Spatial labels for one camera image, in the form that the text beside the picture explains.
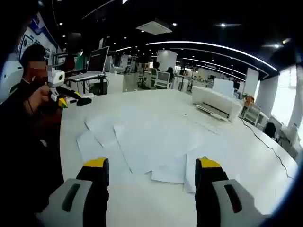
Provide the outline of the person's left hand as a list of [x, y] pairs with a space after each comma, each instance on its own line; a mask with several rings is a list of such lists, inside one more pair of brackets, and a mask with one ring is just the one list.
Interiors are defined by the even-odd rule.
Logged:
[[35, 112], [44, 102], [49, 101], [49, 92], [50, 88], [47, 85], [43, 85], [31, 95], [29, 103], [33, 112]]

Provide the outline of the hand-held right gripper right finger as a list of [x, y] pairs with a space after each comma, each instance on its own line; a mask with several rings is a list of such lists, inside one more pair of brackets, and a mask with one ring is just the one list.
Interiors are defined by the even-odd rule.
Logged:
[[254, 197], [235, 179], [229, 179], [219, 163], [196, 159], [195, 201], [198, 227], [257, 227], [263, 215]]

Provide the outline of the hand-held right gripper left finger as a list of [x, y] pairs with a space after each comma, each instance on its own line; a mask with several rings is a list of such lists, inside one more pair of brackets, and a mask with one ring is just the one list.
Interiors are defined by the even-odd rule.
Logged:
[[108, 186], [108, 158], [90, 160], [50, 195], [36, 217], [44, 227], [105, 227]]

